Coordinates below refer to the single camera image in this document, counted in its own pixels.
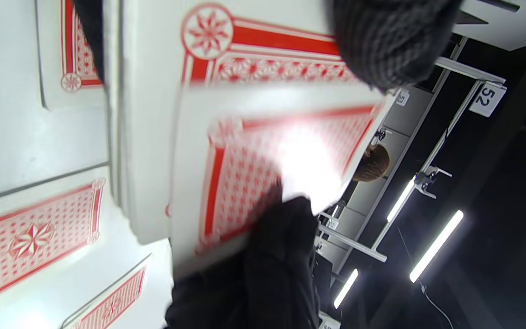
person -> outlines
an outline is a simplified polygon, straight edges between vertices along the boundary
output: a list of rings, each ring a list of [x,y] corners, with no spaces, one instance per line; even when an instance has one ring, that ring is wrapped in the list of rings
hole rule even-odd
[[[354,171],[353,181],[374,181],[383,177],[389,168],[389,153],[381,144],[371,145]]]

white label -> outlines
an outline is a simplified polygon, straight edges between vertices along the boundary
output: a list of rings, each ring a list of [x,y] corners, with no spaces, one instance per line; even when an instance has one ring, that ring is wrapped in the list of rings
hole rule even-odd
[[[399,96],[397,96],[397,100],[395,102],[399,106],[405,106],[405,104],[407,104],[407,100],[409,100],[409,90],[401,89],[401,92],[399,92]]]
[[[507,92],[507,87],[495,83],[486,82],[480,92],[474,98],[470,111],[485,117],[490,117],[500,100]]]
[[[330,221],[328,221],[328,228],[336,229],[337,226],[338,226],[338,219],[337,218],[332,218],[332,219],[330,219]]]

white surface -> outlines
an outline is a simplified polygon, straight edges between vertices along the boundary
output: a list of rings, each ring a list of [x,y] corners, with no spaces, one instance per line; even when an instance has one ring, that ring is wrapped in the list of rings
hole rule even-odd
[[[42,107],[35,3],[0,0],[0,192],[106,162],[106,135],[101,107]]]
[[[359,181],[357,183],[357,188],[354,189],[352,196],[350,196],[350,200],[346,205],[347,208],[357,211],[360,214],[367,215],[386,181],[387,180],[382,177],[370,182]]]
[[[462,4],[462,10],[488,21],[489,24],[456,25],[453,31],[505,50],[526,46],[526,0],[509,2],[520,5],[519,11],[510,12],[476,0],[466,0]]]
[[[61,11],[63,0],[38,0],[37,19],[42,74],[42,99],[48,110],[71,109],[77,106],[103,106],[105,93],[102,87],[81,86],[67,92],[60,83],[63,78],[63,38],[65,30]]]
[[[503,99],[506,92],[507,87],[486,82],[482,85],[482,89],[480,89],[480,92],[476,95],[474,102],[468,110],[488,118],[492,112],[494,112],[494,109],[498,106],[500,100]]]
[[[108,168],[86,171],[0,198],[0,212],[32,204],[50,193],[57,194],[98,177],[108,178]],[[0,329],[56,329],[152,253],[142,295],[111,328],[163,327],[163,315],[171,302],[173,287],[169,243],[162,240],[152,245],[138,245],[127,220],[114,206],[109,189],[107,182],[102,196],[98,241],[0,293]]]
[[[356,234],[356,232],[358,232],[359,229],[361,229],[366,219],[367,216],[359,214],[358,212],[349,208],[344,208],[342,209],[342,213],[338,218],[338,227],[333,229],[334,231],[342,233],[346,237],[354,240],[354,235]],[[332,242],[333,244],[342,246],[346,249],[350,247],[349,245],[342,242],[342,240],[334,237],[328,237],[328,241]]]
[[[449,235],[462,221],[462,218],[464,218],[464,213],[460,210],[457,210],[454,216],[452,216],[452,219],[449,220],[444,229],[441,231],[440,235],[438,235],[434,243],[431,244],[430,248],[426,251],[421,260],[419,260],[417,265],[415,265],[413,271],[411,271],[409,274],[409,279],[411,279],[411,282],[415,283],[415,281],[419,278],[419,275],[421,275],[423,270],[426,269],[427,265],[430,264],[430,261],[434,258],[434,256],[436,256]]]

ceiling light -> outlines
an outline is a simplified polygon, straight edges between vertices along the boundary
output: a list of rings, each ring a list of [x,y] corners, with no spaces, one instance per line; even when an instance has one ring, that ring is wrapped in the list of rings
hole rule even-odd
[[[401,193],[401,195],[399,196],[399,199],[397,199],[397,202],[395,202],[393,209],[391,209],[391,211],[389,212],[389,215],[387,216],[388,222],[392,221],[397,216],[397,214],[399,214],[399,211],[401,210],[401,207],[403,206],[403,204],[405,204],[407,197],[409,196],[411,191],[413,191],[413,185],[414,185],[413,181],[414,180],[415,180],[415,177],[413,177],[411,181],[407,183],[407,186],[405,186],[403,193]]]
[[[434,258],[434,256],[436,256],[438,250],[440,250],[441,246],[444,244],[456,226],[458,226],[462,218],[464,218],[464,213],[460,210],[456,211],[456,214],[452,217],[452,219],[449,220],[442,233],[438,235],[437,239],[431,244],[426,254],[423,255],[422,259],[417,263],[413,271],[411,271],[411,274],[409,274],[409,279],[411,279],[411,282],[415,283],[415,281],[417,281],[419,275],[421,275],[427,265],[430,264],[430,261]]]
[[[340,290],[338,297],[336,297],[336,300],[334,300],[334,308],[338,308],[338,306],[340,306],[340,303],[344,300],[344,296],[346,296],[348,290],[350,290],[350,287],[352,287],[352,284],[357,279],[357,276],[358,271],[357,269],[354,269],[354,271],[350,273],[350,277],[348,277],[346,283],[344,283],[344,287],[342,287],[342,290]]]

